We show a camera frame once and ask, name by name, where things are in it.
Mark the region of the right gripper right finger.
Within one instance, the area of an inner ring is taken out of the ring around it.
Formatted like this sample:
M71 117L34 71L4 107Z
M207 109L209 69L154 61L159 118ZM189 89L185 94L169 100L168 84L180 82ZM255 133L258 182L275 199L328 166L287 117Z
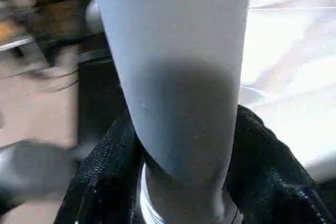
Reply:
M242 105L226 185L243 223L335 223L290 148Z

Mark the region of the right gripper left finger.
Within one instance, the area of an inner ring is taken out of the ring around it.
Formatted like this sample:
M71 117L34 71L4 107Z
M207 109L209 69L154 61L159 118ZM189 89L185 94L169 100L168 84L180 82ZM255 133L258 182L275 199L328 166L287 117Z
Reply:
M143 148L128 111L81 163L55 223L132 223Z

